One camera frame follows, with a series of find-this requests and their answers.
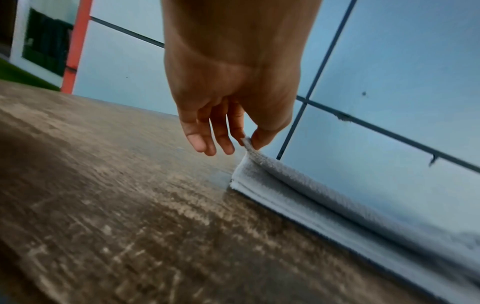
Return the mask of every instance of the white towel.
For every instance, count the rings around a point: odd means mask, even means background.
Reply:
[[[479,303],[478,247],[402,223],[254,150],[230,186],[451,303]]]

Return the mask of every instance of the grass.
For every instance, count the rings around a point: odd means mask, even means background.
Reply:
[[[24,70],[17,68],[9,62],[0,59],[0,79],[18,82],[34,87],[60,91],[60,88],[40,79]]]

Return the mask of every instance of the weathered wood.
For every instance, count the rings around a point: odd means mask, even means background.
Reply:
[[[0,82],[3,260],[60,303],[433,301],[228,189],[242,155],[194,153],[173,116]]]

